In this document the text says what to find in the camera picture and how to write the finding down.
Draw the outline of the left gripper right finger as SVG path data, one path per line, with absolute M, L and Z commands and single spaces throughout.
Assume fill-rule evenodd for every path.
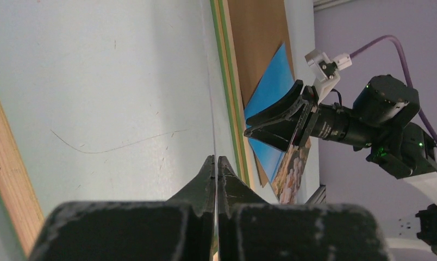
M 217 159 L 220 260 L 390 260 L 374 216 L 354 204 L 270 204 Z

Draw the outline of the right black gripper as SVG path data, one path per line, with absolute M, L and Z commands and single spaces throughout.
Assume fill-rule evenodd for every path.
M 304 147 L 311 136 L 358 150 L 372 145 L 377 128 L 360 122 L 339 104 L 316 105 L 314 95 L 300 95 L 303 87 L 300 79 L 284 95 L 281 89 L 258 87 L 245 108 L 245 136 L 282 152 L 290 146 Z

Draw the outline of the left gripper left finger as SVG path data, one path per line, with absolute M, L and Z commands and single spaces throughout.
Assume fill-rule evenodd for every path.
M 166 201 L 68 201 L 46 219 L 29 260 L 211 260 L 215 158 Z

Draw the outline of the seaside landscape photo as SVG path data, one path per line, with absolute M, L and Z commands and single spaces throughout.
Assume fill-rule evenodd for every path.
M 305 167 L 311 148 L 292 143 L 296 123 L 287 119 L 297 95 L 286 45 L 282 44 L 265 69 L 245 106 L 245 134 L 258 161 L 264 187 L 269 186 L 280 204 L 304 204 L 310 197 L 305 187 Z

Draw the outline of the clear glass sheet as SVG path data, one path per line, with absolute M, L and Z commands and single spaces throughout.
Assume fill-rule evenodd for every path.
M 208 24 L 207 24 L 207 6 L 205 6 L 205 1 L 199 1 L 200 9 L 201 9 L 201 20 L 202 20 L 202 37 L 203 37 L 203 48 L 206 58 L 206 66 L 207 66 L 207 81 L 208 81 L 208 92 L 209 92 L 209 102 L 210 102 L 210 114 L 211 114 L 211 131 L 212 131 L 212 140 L 213 140 L 213 180 L 214 180 L 214 239 L 216 240 L 216 254 L 214 255 L 213 260 L 221 260 L 220 256 L 220 239 L 219 239 L 219 221 L 218 221 L 218 166 L 217 166 L 217 153 L 216 153 L 216 139 L 215 139 L 215 120 L 214 120 L 214 110 L 213 110 L 213 85 L 211 81 L 211 68 L 210 68 L 210 56 L 208 50 Z

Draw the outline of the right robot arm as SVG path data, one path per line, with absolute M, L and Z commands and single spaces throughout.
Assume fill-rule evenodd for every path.
M 282 152 L 309 137 L 370 150 L 366 160 L 396 179 L 437 173 L 436 140 L 412 123 L 420 111 L 417 90 L 391 75 L 373 77 L 351 108 L 322 104 L 301 80 L 277 102 L 249 117 L 244 135 Z

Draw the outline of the brown backing board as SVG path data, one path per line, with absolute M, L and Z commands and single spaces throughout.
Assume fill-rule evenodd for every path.
M 244 108 L 270 60 L 286 45 L 292 62 L 284 1 L 211 1 L 238 176 L 251 188 L 266 178 L 253 158 Z

